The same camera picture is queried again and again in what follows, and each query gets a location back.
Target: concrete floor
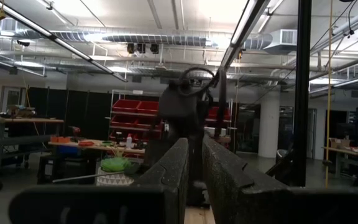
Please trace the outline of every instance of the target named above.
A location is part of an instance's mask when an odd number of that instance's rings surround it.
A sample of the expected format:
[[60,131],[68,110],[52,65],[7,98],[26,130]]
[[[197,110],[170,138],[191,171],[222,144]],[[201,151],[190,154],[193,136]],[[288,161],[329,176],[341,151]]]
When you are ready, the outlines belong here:
[[[4,167],[2,169],[1,180],[4,188],[0,191],[0,224],[10,223],[7,210],[11,199],[20,191],[27,187],[37,184],[37,171],[40,154],[30,155],[30,168],[15,168],[14,166]],[[274,159],[258,157],[255,154],[240,154],[240,157],[246,159],[250,166],[253,166],[262,172],[265,172],[274,165]],[[352,179],[342,177],[339,180],[334,179],[333,175],[329,176],[330,187],[350,187]],[[324,187],[324,169],[321,161],[308,161],[306,170],[307,187]]]

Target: door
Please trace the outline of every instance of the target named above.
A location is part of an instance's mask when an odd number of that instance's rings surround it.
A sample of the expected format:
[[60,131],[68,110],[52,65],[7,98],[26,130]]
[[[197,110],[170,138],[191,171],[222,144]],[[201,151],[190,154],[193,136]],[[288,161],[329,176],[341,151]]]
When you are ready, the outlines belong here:
[[2,98],[2,112],[6,112],[8,105],[21,105],[24,103],[25,94],[21,93],[20,88],[4,87]]
[[307,157],[314,159],[314,140],[316,136],[316,109],[308,110],[308,149]]

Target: workbench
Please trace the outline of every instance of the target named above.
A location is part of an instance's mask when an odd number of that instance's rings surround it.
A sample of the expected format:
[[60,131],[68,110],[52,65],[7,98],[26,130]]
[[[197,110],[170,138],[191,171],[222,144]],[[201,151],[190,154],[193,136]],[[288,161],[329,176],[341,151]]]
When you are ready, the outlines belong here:
[[336,154],[335,178],[340,178],[341,177],[341,169],[342,169],[341,164],[342,163],[344,163],[344,164],[352,164],[352,165],[358,166],[358,161],[355,161],[355,160],[347,158],[348,155],[358,156],[358,152],[354,152],[352,150],[347,150],[347,149],[336,149],[336,148],[333,148],[333,147],[323,147],[323,149],[326,149],[328,151],[338,152]]
[[46,148],[42,148],[35,151],[28,152],[15,152],[12,154],[3,153],[3,146],[13,146],[20,144],[32,144],[37,142],[47,142],[50,140],[51,135],[36,135],[36,136],[20,136],[20,137],[4,137],[5,126],[6,124],[11,123],[53,123],[57,124],[56,135],[59,135],[60,124],[64,121],[60,119],[46,119],[46,118],[2,118],[0,117],[0,170],[1,170],[1,161],[5,158],[11,158],[16,156],[28,155],[33,152],[42,152],[46,151]]
[[86,139],[85,141],[94,142],[93,146],[79,146],[77,142],[48,142],[51,146],[70,146],[70,147],[77,147],[78,149],[86,150],[86,149],[94,149],[94,150],[103,150],[103,151],[122,151],[129,154],[141,154],[143,155],[145,150],[144,149],[126,149],[124,146],[101,146],[102,141],[100,140],[93,140],[93,139]]

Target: ceiling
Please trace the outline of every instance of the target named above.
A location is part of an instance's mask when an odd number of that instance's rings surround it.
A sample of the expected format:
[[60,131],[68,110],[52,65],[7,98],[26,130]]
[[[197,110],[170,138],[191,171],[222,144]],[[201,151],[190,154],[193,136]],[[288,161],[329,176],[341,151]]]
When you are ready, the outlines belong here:
[[[246,4],[245,0],[174,0],[176,5],[178,29],[175,27],[175,18],[173,13],[172,1],[164,0],[82,0],[90,11],[104,24],[92,15],[92,13],[81,3],[80,0],[54,0],[53,8],[63,18],[63,23],[52,11],[45,8],[44,0],[5,0],[5,3],[19,13],[25,15],[32,21],[40,24],[48,30],[75,30],[93,32],[115,32],[132,34],[172,34],[172,35],[196,35],[214,40],[223,40],[227,42],[230,38],[242,10]],[[273,8],[279,0],[271,0],[268,5]],[[155,14],[150,8],[153,4]],[[298,0],[283,0],[263,29],[264,34],[269,34],[279,29],[296,29]],[[345,10],[348,3],[334,0],[334,18]],[[158,29],[158,22],[155,20],[158,16],[161,29]],[[350,17],[358,15],[358,2],[353,7]],[[347,12],[337,21],[337,26],[347,23]],[[256,23],[253,34],[257,34],[260,26],[265,20],[266,15]],[[314,0],[312,8],[311,24],[311,45],[322,36],[329,27],[329,1]],[[72,54],[45,39],[33,39],[29,47],[12,43],[12,38],[0,36],[0,60],[25,61],[21,65],[33,70],[42,70],[46,68],[61,68],[61,70],[85,73],[96,73],[98,69],[93,65],[86,63],[80,58],[73,57]],[[217,68],[223,58],[226,47],[197,47],[184,45],[160,45],[159,54],[152,54],[149,45],[145,54],[129,54],[127,52],[127,43],[125,42],[69,42],[87,55],[93,55],[94,59],[100,59],[101,64],[107,67],[114,67],[117,72],[127,71],[131,74],[159,73],[154,68],[160,60],[168,71],[165,74],[177,74],[188,67],[201,65],[212,70]],[[339,42],[333,43],[335,49]],[[358,30],[350,38],[344,38],[338,51],[346,49],[339,55],[333,57],[332,66],[337,67],[349,63],[358,58]],[[325,65],[328,61],[328,48],[322,53],[321,63]],[[295,52],[289,54],[272,55],[263,50],[247,50],[241,60],[235,63],[239,67],[232,67],[229,71],[229,78],[238,79],[244,82],[251,82],[255,85],[265,85],[266,77],[272,75],[273,67],[281,66],[295,56]],[[316,68],[318,58],[311,56],[311,67]],[[358,76],[358,67],[352,68],[354,77]],[[280,70],[274,75],[283,77],[288,70]],[[290,75],[284,80],[287,84],[293,83],[295,75]],[[338,80],[347,80],[352,77],[347,76],[347,71],[335,74]],[[319,85],[324,84],[324,79],[316,82]]]

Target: cardboard box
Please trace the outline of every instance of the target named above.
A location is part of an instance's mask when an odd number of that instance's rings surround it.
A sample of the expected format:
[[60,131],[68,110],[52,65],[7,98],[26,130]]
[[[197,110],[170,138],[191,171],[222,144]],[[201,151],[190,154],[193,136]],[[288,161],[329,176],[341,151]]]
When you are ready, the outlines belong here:
[[329,138],[329,141],[332,148],[350,150],[351,141],[348,139]]

